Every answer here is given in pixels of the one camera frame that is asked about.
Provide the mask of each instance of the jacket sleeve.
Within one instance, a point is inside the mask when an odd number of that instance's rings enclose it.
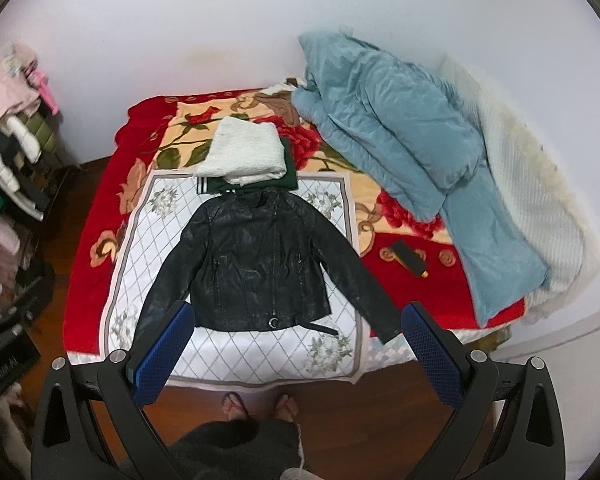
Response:
[[[134,341],[150,326],[159,322],[173,303],[187,297],[190,284],[205,259],[208,229],[206,208],[203,205],[193,213],[182,230],[180,241],[162,263],[142,304]]]
[[[312,216],[314,257],[353,307],[371,325],[380,341],[387,343],[401,332],[400,311],[378,280],[367,270],[355,249],[317,209],[308,204]]]

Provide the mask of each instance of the folded white sweater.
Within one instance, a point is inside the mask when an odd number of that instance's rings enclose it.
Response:
[[[218,123],[206,159],[196,176],[223,176],[229,184],[252,184],[286,173],[285,149],[275,124],[225,117]]]

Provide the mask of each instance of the diamond grid pattern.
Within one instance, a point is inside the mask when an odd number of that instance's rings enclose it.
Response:
[[[320,210],[343,235],[349,219],[342,195],[341,181],[300,178],[297,195]],[[198,195],[192,176],[168,178],[156,175],[149,184],[148,196],[171,188],[176,189],[175,212],[162,218],[145,205],[136,213],[136,228],[128,236],[132,240],[116,266],[119,286],[110,302],[110,318],[106,326],[108,348],[129,348],[144,297],[157,276],[162,261],[180,237],[194,211],[212,195]],[[355,229],[349,225],[349,232]],[[331,304],[331,315],[316,321],[336,328],[344,341],[345,352],[328,366],[312,360],[318,340],[323,343],[332,336],[295,326],[275,332],[216,332],[197,328],[176,363],[172,378],[238,382],[245,385],[267,384],[277,380],[315,380],[350,376],[359,359],[357,348],[358,314],[333,285],[328,275],[324,281]]]

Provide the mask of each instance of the red flower print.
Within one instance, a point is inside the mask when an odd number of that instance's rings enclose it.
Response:
[[[189,124],[202,124],[202,123],[206,123],[209,119],[211,119],[211,116],[213,114],[218,113],[219,111],[220,111],[220,108],[216,108],[215,106],[210,106],[209,108],[207,108],[204,112],[202,112],[199,115],[187,114],[187,115],[185,115],[185,118]]]
[[[274,123],[280,137],[286,137],[291,141],[291,152],[294,156],[294,164],[297,170],[302,170],[315,152],[320,150],[324,142],[315,126],[310,129],[302,126],[288,126],[280,116],[260,117],[253,120],[254,123]]]
[[[382,216],[386,218],[386,222],[391,226],[398,228],[402,225],[408,225],[413,232],[422,238],[431,239],[436,231],[442,231],[445,224],[440,218],[440,215],[429,223],[418,222],[413,215],[403,208],[398,201],[389,195],[384,189],[380,191],[376,203],[382,206]]]

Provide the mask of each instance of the wooden floor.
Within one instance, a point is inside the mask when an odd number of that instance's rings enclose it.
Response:
[[[89,163],[86,173],[68,179],[46,220],[42,255],[56,270],[56,292],[30,332],[42,354],[39,364],[21,381],[24,399],[32,408],[37,405],[51,361],[64,354],[62,316],[69,275],[106,163],[106,159]],[[307,462],[325,480],[402,480],[450,415],[417,362],[366,374],[356,385],[324,381],[290,386],[284,391],[295,397],[300,407],[298,423]],[[272,390],[244,396],[244,400],[250,411],[265,416],[280,393]],[[167,387],[145,412],[170,444],[203,422],[221,419],[221,397],[221,393]],[[107,441],[116,457],[122,458],[124,450],[106,412],[102,406],[97,408]],[[490,428],[488,420],[476,445],[477,455],[486,447]]]

